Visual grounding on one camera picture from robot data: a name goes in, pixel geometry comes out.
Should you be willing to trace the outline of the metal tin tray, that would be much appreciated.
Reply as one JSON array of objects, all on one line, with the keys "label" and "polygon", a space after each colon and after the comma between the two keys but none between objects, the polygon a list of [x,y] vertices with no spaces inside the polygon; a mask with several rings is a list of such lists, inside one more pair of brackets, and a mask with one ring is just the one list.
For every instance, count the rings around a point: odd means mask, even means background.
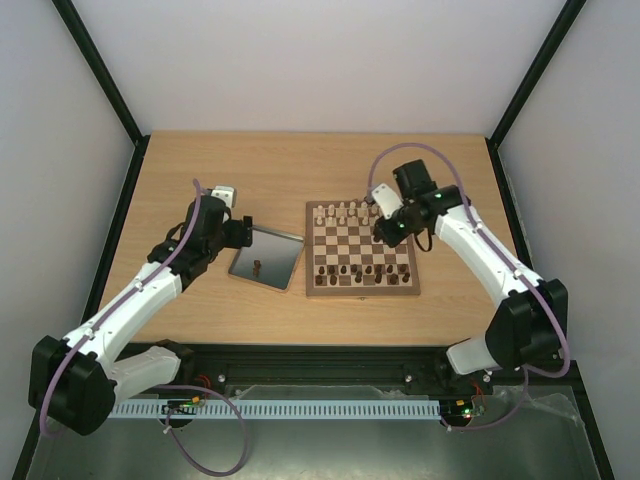
[{"label": "metal tin tray", "polygon": [[[304,238],[263,226],[253,227],[253,244],[241,248],[228,270],[231,278],[278,292],[287,292],[304,249]],[[262,262],[258,278],[252,275],[253,262]]]}]

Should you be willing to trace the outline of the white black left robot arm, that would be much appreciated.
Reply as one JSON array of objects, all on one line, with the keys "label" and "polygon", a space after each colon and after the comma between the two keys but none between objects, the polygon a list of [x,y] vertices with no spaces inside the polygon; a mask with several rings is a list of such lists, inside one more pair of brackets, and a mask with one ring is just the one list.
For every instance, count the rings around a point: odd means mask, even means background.
[{"label": "white black left robot arm", "polygon": [[28,402],[39,413],[43,435],[49,420],[80,434],[96,431],[113,408],[148,389],[194,376],[194,354],[161,340],[141,354],[120,357],[137,332],[182,294],[225,248],[252,243],[252,219],[234,219],[232,187],[207,189],[189,205],[129,284],[104,308],[61,339],[42,338],[31,360]]}]

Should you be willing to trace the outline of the wooden chess board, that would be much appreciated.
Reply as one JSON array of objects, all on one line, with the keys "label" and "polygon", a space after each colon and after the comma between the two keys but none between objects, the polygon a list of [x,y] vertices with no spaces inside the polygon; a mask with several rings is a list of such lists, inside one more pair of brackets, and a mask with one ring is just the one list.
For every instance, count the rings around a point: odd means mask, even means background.
[{"label": "wooden chess board", "polygon": [[[421,293],[414,244],[406,239],[397,247],[388,247],[373,240],[373,227],[380,218],[380,210],[364,201],[309,201],[306,203],[306,296],[309,298],[369,298],[418,296]],[[327,267],[334,265],[338,276],[340,267],[347,266],[351,285],[329,284]],[[364,270],[373,266],[371,275]],[[374,282],[374,268],[384,266],[382,281]],[[318,268],[325,267],[324,284],[317,286]],[[362,271],[361,283],[355,274]],[[389,284],[389,276],[397,274],[399,283]]]}]

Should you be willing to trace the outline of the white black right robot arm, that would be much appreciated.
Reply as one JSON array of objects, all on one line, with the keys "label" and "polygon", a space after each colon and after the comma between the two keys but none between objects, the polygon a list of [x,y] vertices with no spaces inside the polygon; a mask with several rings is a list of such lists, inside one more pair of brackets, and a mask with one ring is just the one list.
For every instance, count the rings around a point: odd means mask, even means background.
[{"label": "white black right robot arm", "polygon": [[445,390],[460,390],[480,370],[531,369],[543,355],[561,351],[566,338],[568,292],[519,261],[480,219],[460,181],[439,187],[423,161],[393,172],[397,186],[371,185],[367,201],[381,211],[374,237],[389,247],[426,232],[448,245],[476,276],[496,311],[487,330],[450,346],[436,367]]}]

